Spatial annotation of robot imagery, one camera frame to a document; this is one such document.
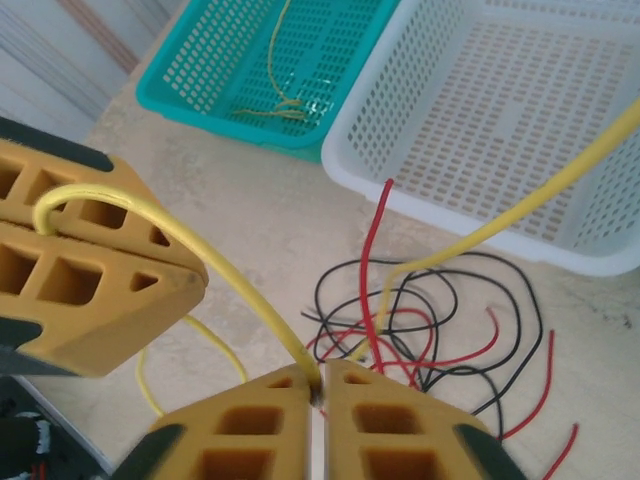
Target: thin yellow wire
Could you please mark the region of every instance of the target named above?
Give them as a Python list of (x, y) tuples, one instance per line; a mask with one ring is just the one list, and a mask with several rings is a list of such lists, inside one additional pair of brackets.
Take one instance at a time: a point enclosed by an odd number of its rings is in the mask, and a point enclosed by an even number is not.
[(322, 376), (320, 369), (300, 339), (238, 269), (196, 232), (154, 203), (116, 188), (92, 184), (64, 185), (50, 190), (40, 197), (33, 208), (33, 224), (36, 232), (41, 235), (53, 235), (55, 229), (49, 222), (49, 213), (59, 205), (71, 200), (95, 200), (131, 211), (148, 220), (191, 250), (203, 262), (216, 270), (231, 288), (244, 298), (306, 374), (313, 395), (321, 395)]
[(269, 75), (269, 81), (273, 86), (273, 89), (282, 99), (271, 112), (262, 112), (260, 110), (253, 110), (250, 108), (243, 108), (240, 110), (236, 110), (233, 112), (234, 115), (257, 115), (261, 117), (282, 117), (288, 118), (291, 120), (304, 120), (306, 117), (306, 113), (303, 110), (289, 110), (285, 109), (285, 107), (300, 107), (302, 106), (302, 100), (297, 98), (289, 98), (282, 91), (280, 86), (278, 85), (278, 81), (273, 73), (273, 52), (276, 48), (276, 39), (278, 38), (278, 33), (280, 32), (280, 28), (282, 28), (282, 22), (284, 21), (284, 17), (287, 15), (289, 11), (289, 7), (291, 6), (292, 0), (287, 0), (280, 11), (280, 15), (278, 16), (278, 21), (276, 22), (276, 26), (273, 29), (273, 33), (271, 34), (271, 40), (269, 41), (269, 50), (267, 52), (267, 74)]
[[(229, 348), (229, 346), (222, 341), (220, 337), (218, 337), (215, 333), (213, 333), (209, 328), (206, 327), (202, 322), (191, 315), (185, 315), (183, 320), (193, 327), (199, 334), (204, 336), (207, 340), (213, 343), (218, 349), (225, 354), (225, 356), (229, 359), (229, 361), (233, 364), (235, 369), (240, 375), (240, 380), (242, 383), (248, 381), (249, 376), (247, 375), (247, 370), (244, 368), (244, 365), (237, 357), (233, 350)], [(138, 362), (136, 364), (136, 380), (138, 382), (138, 386), (140, 387), (140, 391), (142, 392), (142, 396), (145, 398), (151, 409), (158, 415), (162, 417), (166, 412), (162, 409), (155, 396), (151, 392), (149, 385), (147, 384), (147, 380), (144, 376), (144, 364), (147, 360), (147, 347), (144, 347), (140, 351), (140, 355), (138, 355)]]
[[(380, 333), (380, 330), (382, 329), (384, 319), (386, 317), (385, 312), (387, 312), (389, 308), (393, 282), (398, 275), (417, 270), (424, 270), (435, 265), (439, 265), (450, 258), (471, 250), (473, 247), (479, 245), (488, 238), (491, 238), (502, 230), (509, 228), (511, 225), (534, 211), (536, 208), (542, 206), (552, 197), (586, 174), (602, 160), (607, 158), (607, 156), (618, 145), (620, 145), (625, 138), (637, 130), (638, 127), (640, 127), (640, 97), (637, 98), (631, 106), (627, 108), (627, 110), (625, 110), (571, 163), (547, 180), (547, 182), (540, 188), (530, 193), (514, 207), (444, 250), (420, 260), (396, 265), (387, 276), (384, 283), (380, 307), (378, 308), (378, 313), (375, 319), (376, 332)], [(369, 344), (365, 339), (365, 341), (362, 342), (351, 354), (350, 358), (358, 359), (362, 357), (368, 349)]]

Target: plastic basket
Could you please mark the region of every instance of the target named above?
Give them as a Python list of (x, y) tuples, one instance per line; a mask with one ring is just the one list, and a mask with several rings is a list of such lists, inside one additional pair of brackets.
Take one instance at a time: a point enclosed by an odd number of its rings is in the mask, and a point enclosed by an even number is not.
[(267, 75), (284, 0), (192, 0), (143, 75), (138, 101), (180, 123), (320, 162), (320, 147), (397, 0), (293, 0), (274, 76), (304, 121), (235, 114), (281, 102)]
[[(333, 180), (468, 234), (639, 94), (638, 0), (403, 0), (322, 151)], [(589, 275), (640, 265), (640, 131), (489, 244)]]

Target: teal plastic basket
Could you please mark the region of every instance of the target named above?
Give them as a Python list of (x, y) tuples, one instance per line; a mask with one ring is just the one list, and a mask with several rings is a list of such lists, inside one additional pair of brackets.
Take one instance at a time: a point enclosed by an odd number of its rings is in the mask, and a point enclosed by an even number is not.
[(267, 74), (285, 0), (192, 0), (144, 73), (140, 104), (171, 120), (320, 162), (322, 141), (397, 0), (293, 0), (273, 53), (304, 120), (237, 114), (281, 102)]

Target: wall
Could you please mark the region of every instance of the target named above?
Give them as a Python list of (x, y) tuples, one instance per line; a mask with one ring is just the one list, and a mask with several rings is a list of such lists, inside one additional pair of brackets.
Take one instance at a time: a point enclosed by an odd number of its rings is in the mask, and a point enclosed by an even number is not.
[(2, 0), (0, 116), (82, 141), (182, 0)]

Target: white plastic basket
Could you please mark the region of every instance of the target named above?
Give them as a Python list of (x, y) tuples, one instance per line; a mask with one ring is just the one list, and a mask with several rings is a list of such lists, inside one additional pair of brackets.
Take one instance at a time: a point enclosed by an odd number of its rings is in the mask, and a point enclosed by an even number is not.
[[(403, 0), (322, 152), (341, 185), (464, 235), (639, 95), (640, 0)], [(640, 131), (489, 242), (588, 275), (640, 265)]]

